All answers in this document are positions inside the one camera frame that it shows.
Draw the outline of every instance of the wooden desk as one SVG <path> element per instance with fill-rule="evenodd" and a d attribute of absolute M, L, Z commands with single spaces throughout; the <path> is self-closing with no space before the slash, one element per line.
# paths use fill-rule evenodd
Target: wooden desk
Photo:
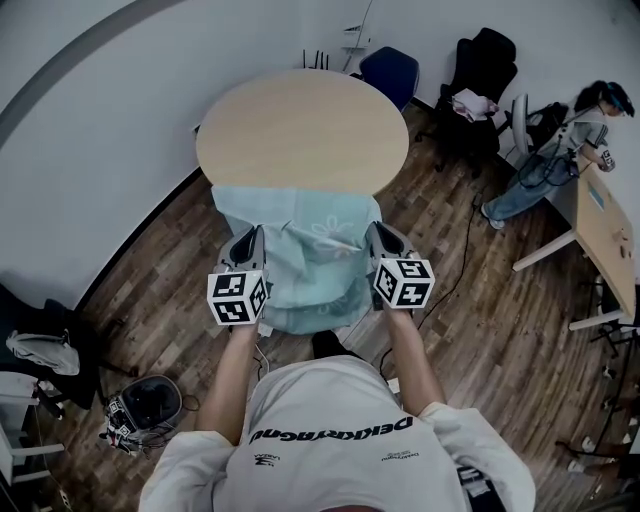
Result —
<path fill-rule="evenodd" d="M 585 161 L 581 160 L 579 165 L 582 168 Z M 620 205 L 598 177 L 598 172 L 597 166 L 591 164 L 573 184 L 575 204 L 569 218 L 572 229 L 513 265 L 513 270 L 518 272 L 574 240 L 580 244 L 607 281 L 621 309 L 572 322 L 569 324 L 572 331 L 624 316 L 635 316 L 635 267 L 631 257 L 634 247 L 633 228 Z"/>
<path fill-rule="evenodd" d="M 409 148 L 400 112 L 356 78 L 298 69 L 226 93 L 196 140 L 214 185 L 305 188 L 373 195 Z"/>

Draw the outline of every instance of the dark hair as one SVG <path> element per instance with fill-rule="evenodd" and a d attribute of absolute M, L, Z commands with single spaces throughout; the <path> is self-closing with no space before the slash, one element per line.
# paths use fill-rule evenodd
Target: dark hair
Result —
<path fill-rule="evenodd" d="M 575 111 L 580 112 L 595 107 L 601 99 L 631 117 L 636 113 L 629 96 L 620 84 L 604 80 L 593 82 L 589 87 L 582 89 L 576 100 Z"/>

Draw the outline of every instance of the round wooden table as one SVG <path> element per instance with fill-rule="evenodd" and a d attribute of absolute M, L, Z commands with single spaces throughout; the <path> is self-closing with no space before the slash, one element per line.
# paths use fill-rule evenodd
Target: round wooden table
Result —
<path fill-rule="evenodd" d="M 377 89 L 332 71 L 264 76 L 226 93 L 196 140 L 214 185 L 375 194 L 407 156 L 404 119 Z"/>

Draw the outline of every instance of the crumpled towel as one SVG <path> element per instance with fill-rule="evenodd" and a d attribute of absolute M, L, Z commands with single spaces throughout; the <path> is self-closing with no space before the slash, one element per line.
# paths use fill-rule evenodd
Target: crumpled towel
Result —
<path fill-rule="evenodd" d="M 68 339 L 66 330 L 64 337 L 18 334 L 18 331 L 13 331 L 7 338 L 7 348 L 17 358 L 48 366 L 58 375 L 78 375 L 80 358 L 78 351 L 69 345 Z"/>
<path fill-rule="evenodd" d="M 262 225 L 273 283 L 267 325 L 311 334 L 350 325 L 371 307 L 366 233 L 381 219 L 371 196 L 213 187 L 213 198 L 234 234 Z"/>
<path fill-rule="evenodd" d="M 470 123 L 484 121 L 487 113 L 497 112 L 500 107 L 486 96 L 478 96 L 475 92 L 464 89 L 452 98 L 453 111 L 460 114 Z"/>

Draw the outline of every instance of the wooden floor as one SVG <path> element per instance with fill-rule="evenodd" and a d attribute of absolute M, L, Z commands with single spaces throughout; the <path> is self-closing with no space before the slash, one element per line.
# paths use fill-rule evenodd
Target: wooden floor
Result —
<path fill-rule="evenodd" d="M 460 273 L 474 195 L 493 197 L 508 176 L 486 165 L 482 176 L 472 180 L 464 161 L 436 173 L 435 143 L 413 142 L 413 134 L 429 126 L 427 114 L 411 107 L 405 118 L 412 140 L 407 161 L 376 199 L 383 219 L 408 234 L 431 261 L 437 285 L 430 304 L 435 304 Z M 605 420 L 600 403 L 614 386 L 600 376 L 608 357 L 603 345 L 588 343 L 594 331 L 567 329 L 574 307 L 585 305 L 586 292 L 578 283 L 594 275 L 578 246 L 520 273 L 511 270 L 514 261 L 565 229 L 547 203 L 508 222 L 501 232 L 476 213 L 464 277 L 421 328 L 450 403 L 478 408 L 522 456 L 537 484 L 538 510 L 543 511 L 577 510 L 588 502 L 596 480 L 568 474 L 569 458 L 554 442 L 579 443 L 586 434 L 597 436 Z M 183 394 L 202 400 L 228 336 L 215 324 L 205 301 L 206 275 L 229 236 L 208 183 L 198 178 L 146 229 L 85 310 L 98 328 L 113 318 L 126 320 L 105 352 L 108 360 L 138 365 L 141 374 L 165 374 Z M 416 322 L 423 316 L 419 312 Z M 376 367 L 388 348 L 381 322 L 378 313 L 370 312 L 339 331 L 348 348 Z M 260 343 L 272 369 L 311 356 L 308 337 L 274 333 Z M 393 377 L 393 357 L 386 359 L 384 372 Z M 103 373 L 107 392 L 126 382 Z M 612 429 L 614 441 L 624 432 L 625 418 L 620 416 Z M 74 511 L 136 510 L 160 451 L 146 459 L 110 449 L 98 439 L 103 421 L 97 400 L 90 412 L 69 405 L 63 422 L 42 421 L 46 437 L 67 447 L 50 459 L 50 466 Z M 192 421 L 193 413 L 186 413 L 180 428 Z M 610 487 L 605 486 L 598 499 Z"/>

